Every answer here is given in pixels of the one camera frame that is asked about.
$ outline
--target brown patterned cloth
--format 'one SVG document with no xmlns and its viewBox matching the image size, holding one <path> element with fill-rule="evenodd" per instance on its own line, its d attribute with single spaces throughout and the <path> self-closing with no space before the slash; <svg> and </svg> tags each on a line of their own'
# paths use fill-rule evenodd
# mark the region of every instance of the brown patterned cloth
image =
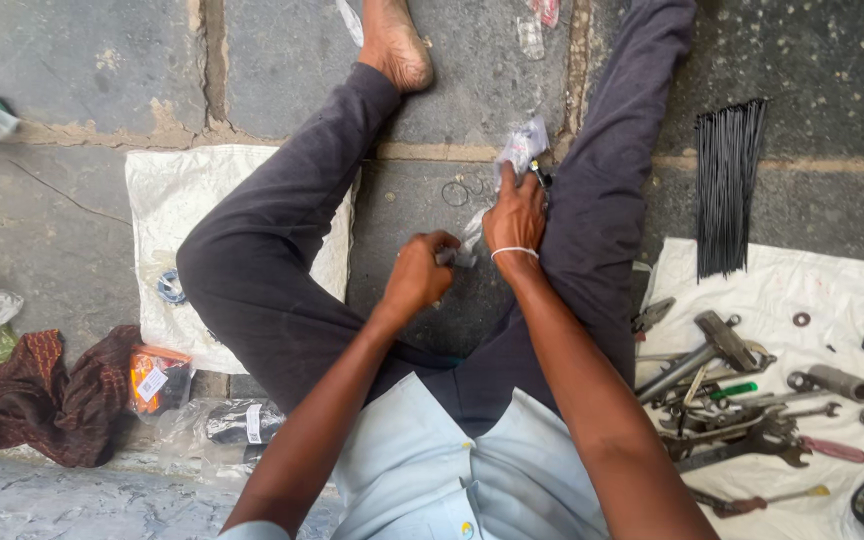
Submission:
<svg viewBox="0 0 864 540">
<path fill-rule="evenodd" d="M 66 374 L 57 329 L 23 335 L 0 364 L 0 450 L 28 444 L 65 467 L 104 465 L 141 342 L 138 326 L 115 326 Z"/>
</svg>

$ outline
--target bare foot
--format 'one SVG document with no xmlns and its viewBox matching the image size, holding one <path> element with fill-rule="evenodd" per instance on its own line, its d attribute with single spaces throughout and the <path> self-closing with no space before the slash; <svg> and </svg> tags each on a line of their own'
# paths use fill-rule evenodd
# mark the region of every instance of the bare foot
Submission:
<svg viewBox="0 0 864 540">
<path fill-rule="evenodd" d="M 381 71 L 402 94 L 432 84 L 432 60 L 405 0 L 363 0 L 362 12 L 365 44 L 359 62 Z"/>
</svg>

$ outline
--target hand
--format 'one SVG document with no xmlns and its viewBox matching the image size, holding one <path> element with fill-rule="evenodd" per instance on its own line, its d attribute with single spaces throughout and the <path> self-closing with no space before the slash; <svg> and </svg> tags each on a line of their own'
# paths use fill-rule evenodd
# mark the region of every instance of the hand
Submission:
<svg viewBox="0 0 864 540">
<path fill-rule="evenodd" d="M 539 186 L 535 173 L 525 173 L 522 185 L 516 187 L 515 168 L 510 161 L 502 163 L 498 202 L 482 216 L 488 250 L 494 253 L 521 247 L 539 251 L 546 230 L 545 202 L 546 191 Z M 502 251 L 495 256 L 495 265 L 507 282 L 523 271 L 540 270 L 539 261 L 524 251 Z"/>
<path fill-rule="evenodd" d="M 458 238 L 444 230 L 413 235 L 398 250 L 385 296 L 376 311 L 404 327 L 422 308 L 442 298 L 452 285 L 452 269 L 437 265 L 435 254 L 440 248 L 458 249 L 460 245 Z"/>
</svg>

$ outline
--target label sticker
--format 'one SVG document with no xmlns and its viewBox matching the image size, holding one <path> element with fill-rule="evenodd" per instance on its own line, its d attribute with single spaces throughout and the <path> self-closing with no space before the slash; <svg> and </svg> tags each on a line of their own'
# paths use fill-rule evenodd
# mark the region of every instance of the label sticker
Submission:
<svg viewBox="0 0 864 540">
<path fill-rule="evenodd" d="M 152 398 L 156 397 L 156 392 L 162 388 L 162 385 L 165 385 L 165 382 L 169 380 L 169 377 L 166 376 L 158 367 L 151 368 L 149 374 L 145 375 L 145 378 L 142 379 L 142 382 L 135 389 L 138 391 L 138 395 L 142 396 L 142 399 L 146 402 L 150 402 Z"/>
<path fill-rule="evenodd" d="M 262 403 L 249 405 L 246 409 L 246 436 L 248 444 L 262 444 L 262 438 L 258 436 L 258 411 L 262 409 Z"/>
</svg>

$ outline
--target blue bearing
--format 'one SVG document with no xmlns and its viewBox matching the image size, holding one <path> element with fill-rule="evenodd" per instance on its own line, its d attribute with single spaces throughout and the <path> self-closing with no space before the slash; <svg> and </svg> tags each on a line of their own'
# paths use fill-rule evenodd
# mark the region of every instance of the blue bearing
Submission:
<svg viewBox="0 0 864 540">
<path fill-rule="evenodd" d="M 162 274 L 162 277 L 160 277 L 156 283 L 159 298 L 173 306 L 186 303 L 186 293 L 174 286 L 174 282 L 178 279 L 179 270 L 173 268 L 172 270 Z"/>
</svg>

